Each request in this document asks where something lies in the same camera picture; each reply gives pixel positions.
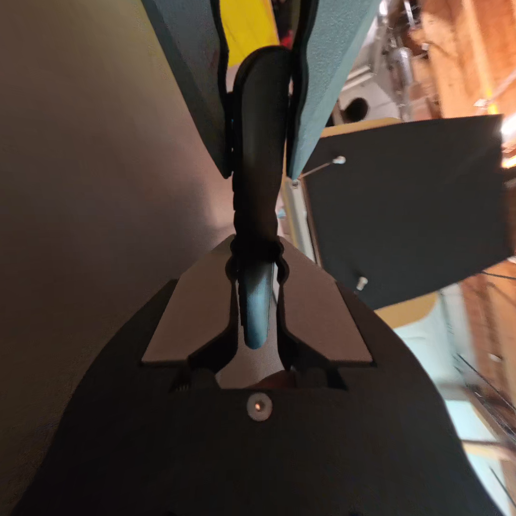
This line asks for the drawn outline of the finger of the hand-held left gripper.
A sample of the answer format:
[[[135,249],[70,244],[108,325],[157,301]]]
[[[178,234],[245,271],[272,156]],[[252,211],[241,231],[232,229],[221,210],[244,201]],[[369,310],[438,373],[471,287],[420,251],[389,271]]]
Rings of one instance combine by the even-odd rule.
[[[229,47],[220,1],[142,1],[203,144],[232,174]]]
[[[286,172],[297,180],[352,70],[380,1],[300,1],[292,47]]]

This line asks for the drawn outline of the black remote control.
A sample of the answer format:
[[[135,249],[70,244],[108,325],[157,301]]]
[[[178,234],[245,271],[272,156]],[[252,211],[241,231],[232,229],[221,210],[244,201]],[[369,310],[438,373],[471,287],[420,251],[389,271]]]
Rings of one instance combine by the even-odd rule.
[[[244,343],[253,350],[268,337],[279,256],[275,206],[283,175],[290,80],[290,51],[269,46],[243,61],[232,92],[235,238],[231,251]]]

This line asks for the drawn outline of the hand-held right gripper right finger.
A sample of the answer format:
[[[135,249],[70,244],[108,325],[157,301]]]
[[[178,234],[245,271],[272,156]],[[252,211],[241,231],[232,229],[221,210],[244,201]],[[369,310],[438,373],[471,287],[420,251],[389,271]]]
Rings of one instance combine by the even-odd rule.
[[[370,365],[373,358],[334,278],[280,237],[277,345],[298,370]]]

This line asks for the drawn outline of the yellow plastic bin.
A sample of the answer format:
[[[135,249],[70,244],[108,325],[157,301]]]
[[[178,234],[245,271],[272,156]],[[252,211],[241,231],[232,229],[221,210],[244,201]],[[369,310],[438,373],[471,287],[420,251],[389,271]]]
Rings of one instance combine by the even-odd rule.
[[[271,1],[220,1],[220,12],[229,68],[239,66],[259,48],[279,46]]]

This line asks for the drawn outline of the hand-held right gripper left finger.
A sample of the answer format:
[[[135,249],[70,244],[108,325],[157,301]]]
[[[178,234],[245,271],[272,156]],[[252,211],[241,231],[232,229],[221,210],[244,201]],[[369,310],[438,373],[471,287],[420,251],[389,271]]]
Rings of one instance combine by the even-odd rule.
[[[179,278],[142,357],[145,365],[219,372],[238,348],[239,310],[231,235]]]

